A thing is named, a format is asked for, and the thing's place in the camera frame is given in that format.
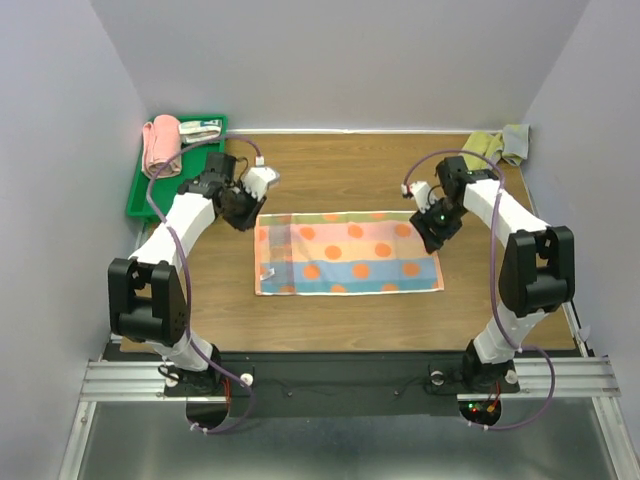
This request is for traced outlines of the orange polka dot towel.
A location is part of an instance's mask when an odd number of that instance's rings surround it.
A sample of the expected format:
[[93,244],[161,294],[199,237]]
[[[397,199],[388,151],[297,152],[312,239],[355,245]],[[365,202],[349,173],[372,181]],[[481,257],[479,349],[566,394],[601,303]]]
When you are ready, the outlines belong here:
[[259,296],[438,292],[444,277],[409,211],[265,214],[255,228]]

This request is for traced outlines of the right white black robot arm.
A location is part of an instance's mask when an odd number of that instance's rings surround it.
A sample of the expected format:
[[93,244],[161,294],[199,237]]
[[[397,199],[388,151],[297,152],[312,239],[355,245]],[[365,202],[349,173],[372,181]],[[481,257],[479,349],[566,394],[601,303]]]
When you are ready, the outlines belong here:
[[468,344],[454,377],[463,392],[514,385],[513,364],[530,331],[575,293],[575,240],[566,226],[551,226],[505,189],[505,174],[490,159],[470,169],[466,150],[443,151],[435,168],[439,199],[425,181],[403,179],[403,197],[417,210],[410,223],[427,253],[439,251],[473,214],[490,230],[489,288],[492,317]]

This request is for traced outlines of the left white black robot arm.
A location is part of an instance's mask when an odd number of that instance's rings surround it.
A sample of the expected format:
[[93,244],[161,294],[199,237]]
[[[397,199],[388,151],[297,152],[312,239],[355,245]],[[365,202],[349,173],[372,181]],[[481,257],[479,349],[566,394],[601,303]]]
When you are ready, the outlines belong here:
[[202,394],[221,386],[223,371],[219,350],[191,327],[188,255],[218,218],[237,231],[254,228],[269,189],[280,180],[262,156],[241,175],[237,162],[226,153],[209,154],[203,171],[178,187],[149,238],[107,270],[112,332],[151,345],[171,363],[160,370],[170,384],[190,383]]

